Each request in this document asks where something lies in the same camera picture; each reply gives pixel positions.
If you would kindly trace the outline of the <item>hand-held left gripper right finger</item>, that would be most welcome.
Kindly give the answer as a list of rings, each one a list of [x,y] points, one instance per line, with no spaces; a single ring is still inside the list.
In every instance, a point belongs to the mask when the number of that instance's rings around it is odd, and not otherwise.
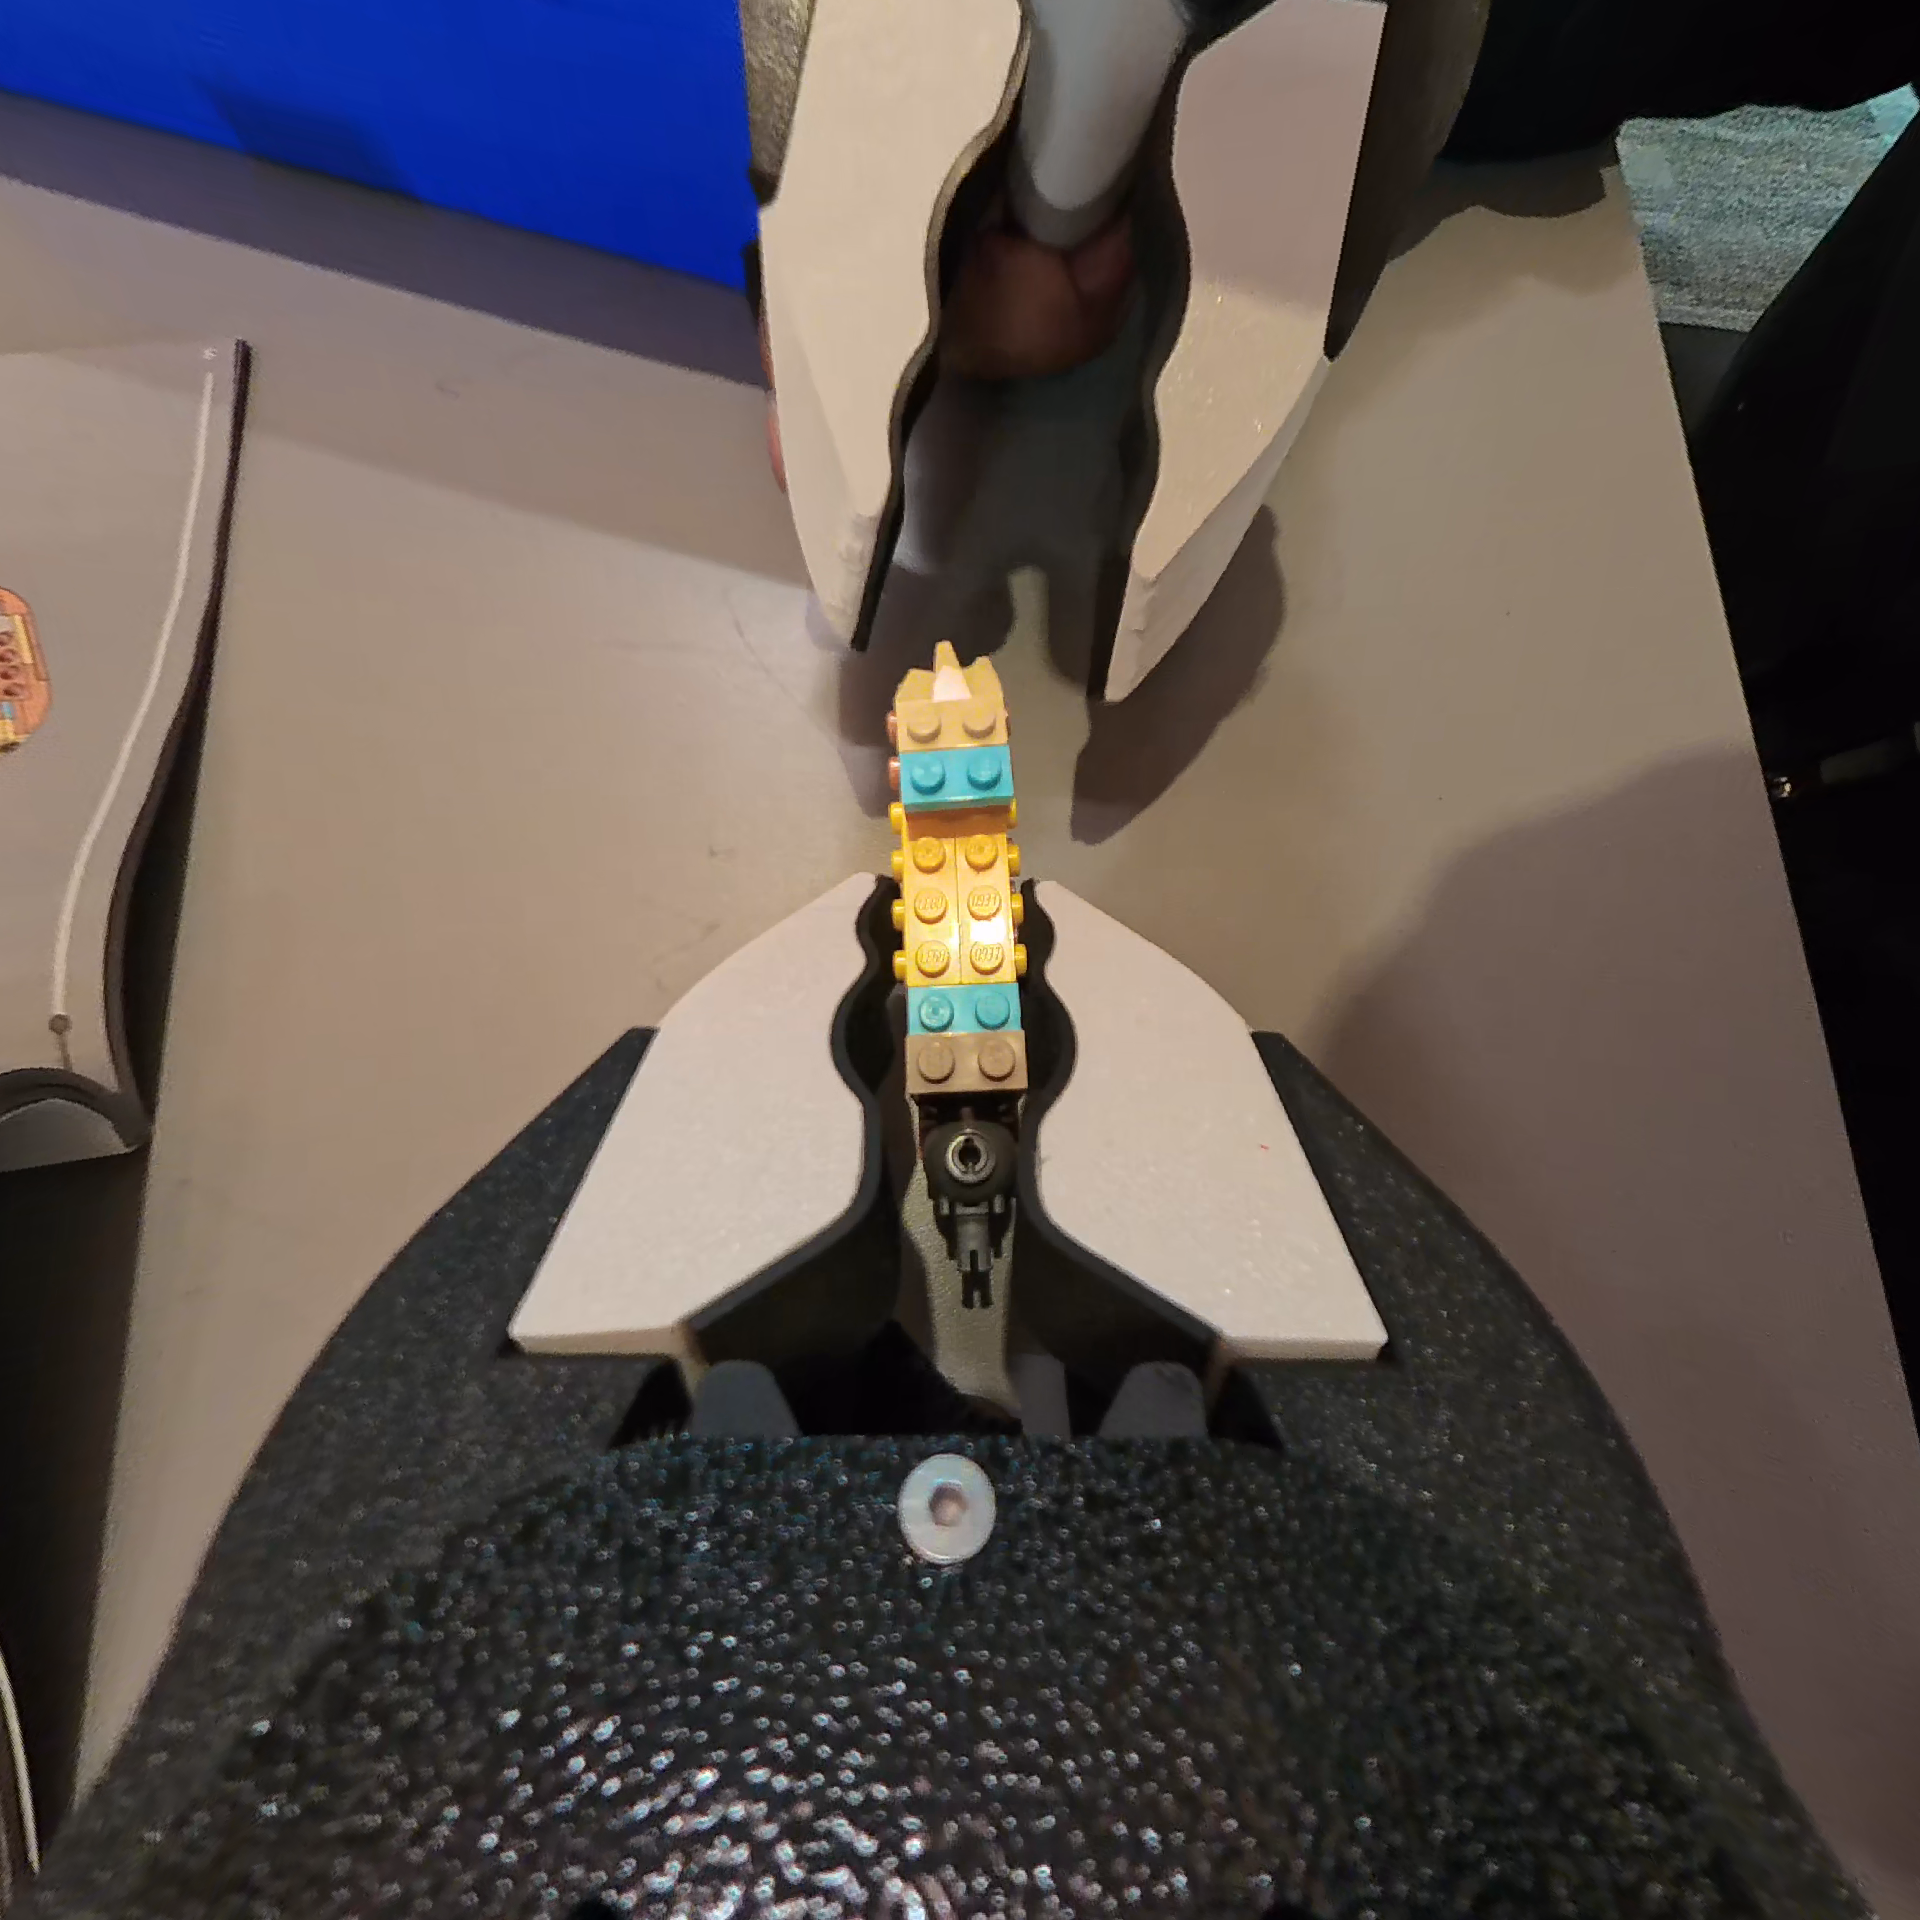
[[[1370,1363],[1385,1326],[1238,1013],[1054,881],[1018,1312],[1064,1363]]]

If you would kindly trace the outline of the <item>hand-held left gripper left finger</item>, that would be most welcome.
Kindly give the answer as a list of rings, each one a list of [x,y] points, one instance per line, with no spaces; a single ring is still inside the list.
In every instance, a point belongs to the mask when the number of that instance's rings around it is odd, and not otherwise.
[[[873,894],[840,881],[670,1008],[518,1301],[520,1352],[717,1357],[703,1323],[853,1206],[864,1121],[831,1019]]]

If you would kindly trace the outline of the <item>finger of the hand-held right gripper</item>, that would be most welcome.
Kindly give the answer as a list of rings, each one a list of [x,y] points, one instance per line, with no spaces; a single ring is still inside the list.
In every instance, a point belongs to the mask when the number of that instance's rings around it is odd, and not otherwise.
[[[944,220],[1013,114],[1018,3],[820,3],[759,222],[785,499],[828,627],[873,629]]]
[[[1240,547],[1326,373],[1385,6],[1274,3],[1186,66],[1169,184],[1189,294],[1102,698],[1158,666]]]

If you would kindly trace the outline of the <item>multicoloured lego build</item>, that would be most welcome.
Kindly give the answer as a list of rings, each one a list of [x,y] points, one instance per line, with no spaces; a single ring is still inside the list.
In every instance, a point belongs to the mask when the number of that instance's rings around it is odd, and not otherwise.
[[[942,640],[887,716],[902,1084],[961,1307],[992,1305],[1028,1089],[1017,788],[992,660]]]

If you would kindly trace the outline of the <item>grey lego instruction booklet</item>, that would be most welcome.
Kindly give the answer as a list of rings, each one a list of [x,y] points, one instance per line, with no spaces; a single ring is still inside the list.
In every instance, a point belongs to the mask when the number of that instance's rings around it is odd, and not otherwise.
[[[1,1168],[153,1129],[128,917],[224,587],[249,347],[1,361]]]

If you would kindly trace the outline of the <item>person's right hand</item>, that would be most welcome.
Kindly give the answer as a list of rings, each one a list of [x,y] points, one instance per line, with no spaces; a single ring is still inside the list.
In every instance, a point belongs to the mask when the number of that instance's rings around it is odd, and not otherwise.
[[[1133,300],[1126,210],[1086,242],[1045,246],[994,209],[944,301],[942,365],[984,382],[1054,378],[1111,347]]]

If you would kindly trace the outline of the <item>blue plastic bin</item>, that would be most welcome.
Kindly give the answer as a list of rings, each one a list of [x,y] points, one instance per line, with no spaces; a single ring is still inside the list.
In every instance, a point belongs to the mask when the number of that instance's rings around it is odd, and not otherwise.
[[[1,83],[744,284],[734,5],[5,3]]]

